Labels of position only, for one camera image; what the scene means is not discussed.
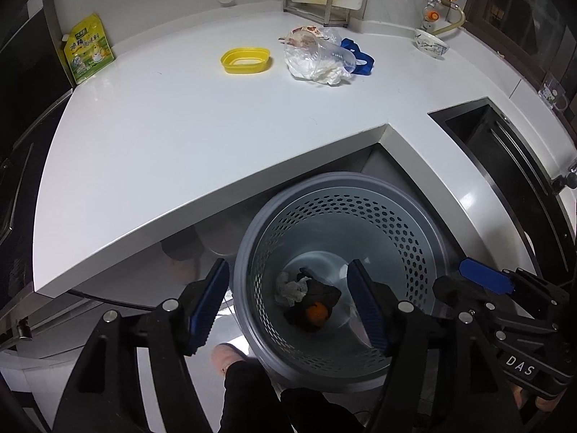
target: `black pants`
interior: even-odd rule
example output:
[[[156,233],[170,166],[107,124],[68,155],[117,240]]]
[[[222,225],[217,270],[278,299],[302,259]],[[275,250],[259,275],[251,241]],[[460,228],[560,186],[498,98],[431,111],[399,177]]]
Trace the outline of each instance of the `black pants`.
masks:
[[[317,391],[287,389],[281,401],[262,366],[237,361],[224,379],[219,433],[360,433],[362,424],[347,409]]]

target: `yellow plastic container lid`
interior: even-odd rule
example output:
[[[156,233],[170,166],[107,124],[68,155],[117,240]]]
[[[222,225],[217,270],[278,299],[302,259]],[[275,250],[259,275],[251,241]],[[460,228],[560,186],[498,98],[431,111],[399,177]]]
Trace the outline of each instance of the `yellow plastic container lid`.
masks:
[[[269,57],[270,50],[262,47],[238,47],[226,52],[220,63],[226,73],[246,75],[266,70]]]

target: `black sink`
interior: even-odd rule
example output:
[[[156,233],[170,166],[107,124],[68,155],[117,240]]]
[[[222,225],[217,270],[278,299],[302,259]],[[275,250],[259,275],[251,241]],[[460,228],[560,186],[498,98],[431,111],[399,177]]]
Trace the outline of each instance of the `black sink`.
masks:
[[[549,176],[510,121],[488,98],[429,115],[491,184],[517,226],[539,276],[556,285],[569,282],[576,254],[568,218]]]

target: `ceramic bowl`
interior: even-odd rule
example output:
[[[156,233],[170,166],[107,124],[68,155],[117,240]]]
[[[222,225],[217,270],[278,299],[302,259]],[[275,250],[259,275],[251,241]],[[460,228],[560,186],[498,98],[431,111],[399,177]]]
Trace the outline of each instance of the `ceramic bowl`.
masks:
[[[415,29],[415,43],[419,50],[435,58],[442,57],[449,50],[449,44],[420,29]]]

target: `kitchen counter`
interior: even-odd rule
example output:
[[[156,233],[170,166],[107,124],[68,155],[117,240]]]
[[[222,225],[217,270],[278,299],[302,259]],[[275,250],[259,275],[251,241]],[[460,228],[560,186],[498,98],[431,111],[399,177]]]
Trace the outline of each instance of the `kitchen counter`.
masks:
[[[532,271],[489,183],[428,112],[488,96],[551,176],[575,155],[561,125],[550,127],[561,143],[544,143],[460,54],[436,60],[402,37],[341,30],[374,57],[373,73],[334,87],[295,80],[277,39],[307,23],[279,12],[205,23],[122,54],[80,85],[40,185],[35,290],[55,297],[180,229],[379,141],[411,151],[414,160],[401,166],[467,254]],[[270,69],[226,74],[220,57],[241,46],[269,48]],[[575,222],[575,210],[567,213]]]

